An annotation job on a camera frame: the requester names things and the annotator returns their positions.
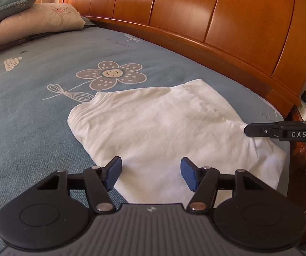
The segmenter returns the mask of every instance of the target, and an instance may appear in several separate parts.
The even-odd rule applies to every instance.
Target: headboard panel
[[[306,80],[306,0],[60,0],[234,79],[284,116]]]

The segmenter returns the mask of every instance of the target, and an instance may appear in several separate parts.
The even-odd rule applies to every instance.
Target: white t-shirt
[[[172,88],[98,92],[72,109],[68,125],[93,161],[114,156],[123,169],[116,190],[129,203],[183,203],[193,196],[180,160],[221,173],[246,169],[276,189],[286,153],[268,138],[247,137],[230,104],[201,79]],[[230,197],[219,192],[217,202]]]

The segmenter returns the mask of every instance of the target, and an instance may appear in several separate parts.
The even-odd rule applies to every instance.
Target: silver screw
[[[190,204],[190,208],[194,211],[203,211],[206,209],[206,204],[204,202],[195,201]]]
[[[103,202],[96,205],[96,209],[100,212],[109,212],[114,209],[114,206],[110,203]]]

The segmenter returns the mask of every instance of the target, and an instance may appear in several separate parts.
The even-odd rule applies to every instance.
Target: pink pillow
[[[84,24],[70,4],[34,4],[0,21],[0,45],[40,33],[82,30]]]

